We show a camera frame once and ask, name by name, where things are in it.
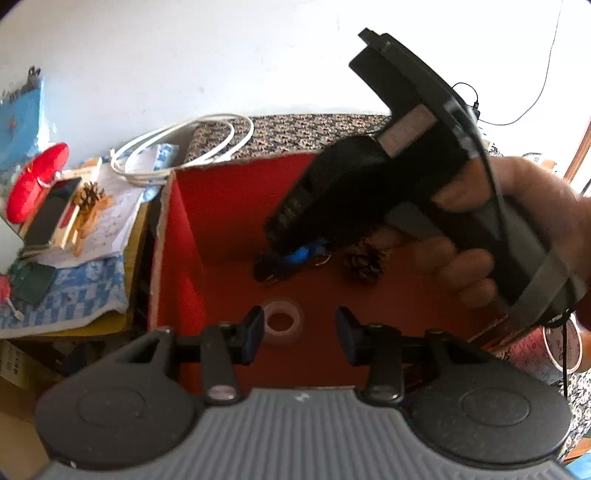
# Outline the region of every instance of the paper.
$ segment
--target paper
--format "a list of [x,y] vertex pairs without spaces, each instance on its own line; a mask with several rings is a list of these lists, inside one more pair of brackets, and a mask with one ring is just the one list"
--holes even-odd
[[115,204],[101,213],[94,232],[84,243],[79,257],[72,254],[73,245],[64,250],[44,252],[37,261],[56,268],[72,268],[98,258],[119,255],[125,249],[141,203],[143,187],[135,187],[119,177],[109,164],[100,168],[98,184],[115,199]]

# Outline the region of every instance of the yellow table edge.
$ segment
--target yellow table edge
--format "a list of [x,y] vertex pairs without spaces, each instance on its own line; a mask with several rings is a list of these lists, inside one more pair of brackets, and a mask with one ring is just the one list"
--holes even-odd
[[141,264],[140,259],[138,259],[138,253],[142,252],[144,249],[149,205],[149,203],[144,203],[139,207],[138,216],[131,229],[127,247],[125,247],[125,250],[123,251],[125,293],[129,299],[127,312],[107,312],[85,327],[62,330],[61,332],[43,333],[42,335],[28,337],[29,339],[102,336],[123,332],[129,328],[133,321],[135,304],[134,293],[137,277],[139,276],[139,266]]

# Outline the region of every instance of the green object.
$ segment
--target green object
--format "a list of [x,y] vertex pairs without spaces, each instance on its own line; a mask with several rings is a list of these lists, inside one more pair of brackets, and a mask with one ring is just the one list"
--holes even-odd
[[39,305],[56,279],[57,269],[39,263],[17,262],[10,270],[11,297]]

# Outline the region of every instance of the blue checkered cloth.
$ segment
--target blue checkered cloth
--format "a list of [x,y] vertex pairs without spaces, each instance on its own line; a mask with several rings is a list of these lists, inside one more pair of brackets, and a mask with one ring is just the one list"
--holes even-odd
[[58,332],[88,325],[105,312],[127,311],[123,256],[58,270],[46,297],[35,308],[13,300],[25,319],[19,322],[0,306],[0,338]]

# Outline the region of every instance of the red box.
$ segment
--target red box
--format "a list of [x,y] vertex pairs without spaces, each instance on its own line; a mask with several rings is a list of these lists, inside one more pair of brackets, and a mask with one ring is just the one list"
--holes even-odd
[[[393,325],[405,335],[437,328],[468,338],[482,330],[490,314],[468,311],[435,278],[416,272],[409,247],[394,251],[374,285],[350,278],[338,258],[271,287],[252,278],[254,258],[268,248],[263,224],[312,158],[260,158],[171,176],[162,195],[150,327],[194,335],[208,324],[239,322],[273,297],[295,300],[304,311],[302,336],[292,345],[263,344],[252,365],[236,367],[244,388],[362,385],[365,368],[350,367],[337,342],[341,305],[361,323]],[[199,388],[198,370],[190,365],[181,375],[191,391]]]

